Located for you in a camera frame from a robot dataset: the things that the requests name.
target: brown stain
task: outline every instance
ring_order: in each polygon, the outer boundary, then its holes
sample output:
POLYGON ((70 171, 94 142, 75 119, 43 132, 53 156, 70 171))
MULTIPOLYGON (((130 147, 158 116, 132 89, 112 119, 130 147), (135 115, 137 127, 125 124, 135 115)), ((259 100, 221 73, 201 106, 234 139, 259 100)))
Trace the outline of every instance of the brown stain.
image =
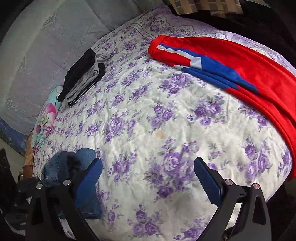
POLYGON ((158 130, 156 133, 155 133, 155 136, 159 139, 164 139, 165 138, 165 133, 163 131, 160 131, 158 130))

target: plaid fabric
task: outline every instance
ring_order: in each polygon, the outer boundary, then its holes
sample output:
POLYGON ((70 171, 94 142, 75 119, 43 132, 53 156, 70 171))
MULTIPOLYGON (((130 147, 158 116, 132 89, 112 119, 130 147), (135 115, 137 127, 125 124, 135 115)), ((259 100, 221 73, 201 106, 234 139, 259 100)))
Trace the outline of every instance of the plaid fabric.
POLYGON ((243 13, 239 0, 170 0, 177 14, 210 10, 211 15, 243 13))

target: red garment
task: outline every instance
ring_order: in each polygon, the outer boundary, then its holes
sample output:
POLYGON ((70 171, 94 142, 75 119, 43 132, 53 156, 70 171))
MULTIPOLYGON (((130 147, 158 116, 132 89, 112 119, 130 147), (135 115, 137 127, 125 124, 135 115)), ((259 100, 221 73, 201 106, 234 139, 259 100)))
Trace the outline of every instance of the red garment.
POLYGON ((290 71, 243 45, 211 37, 161 35, 151 41, 148 53, 195 76, 201 72, 217 76, 213 81, 205 80, 265 115, 290 148, 293 159, 290 175, 296 177, 296 77, 290 71))

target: floral bed sheet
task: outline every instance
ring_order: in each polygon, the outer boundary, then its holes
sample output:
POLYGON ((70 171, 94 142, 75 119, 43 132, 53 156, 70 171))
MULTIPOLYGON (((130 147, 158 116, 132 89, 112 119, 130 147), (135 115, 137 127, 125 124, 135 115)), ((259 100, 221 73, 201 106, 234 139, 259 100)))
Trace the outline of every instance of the floral bed sheet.
POLYGON ((73 108, 62 104, 33 166, 40 176, 58 150, 96 150, 104 163, 96 185, 103 218, 88 222, 101 240, 196 240, 216 210, 194 174, 198 156, 238 185, 259 183, 267 200, 292 167, 287 146, 264 116, 150 58, 149 43, 160 34, 227 39, 296 72, 266 46, 174 16, 166 6, 101 38, 92 48, 106 64, 105 76, 73 108))

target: silver bolt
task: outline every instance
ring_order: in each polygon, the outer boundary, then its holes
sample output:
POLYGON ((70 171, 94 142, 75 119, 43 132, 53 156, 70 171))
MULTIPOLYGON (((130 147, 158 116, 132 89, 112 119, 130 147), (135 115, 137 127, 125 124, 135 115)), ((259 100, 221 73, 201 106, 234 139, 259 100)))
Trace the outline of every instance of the silver bolt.
POLYGON ((67 179, 63 181, 64 186, 69 186, 71 184, 71 180, 67 179))
POLYGON ((259 185, 258 183, 254 183, 254 184, 253 184, 253 187, 254 187, 255 189, 259 189, 259 188, 260 188, 260 185, 259 185))
POLYGON ((233 184, 233 181, 231 181, 230 179, 226 179, 225 183, 226 185, 231 186, 233 184))
POLYGON ((42 183, 38 183, 37 185, 36 185, 36 188, 37 189, 41 189, 43 187, 43 184, 42 183))

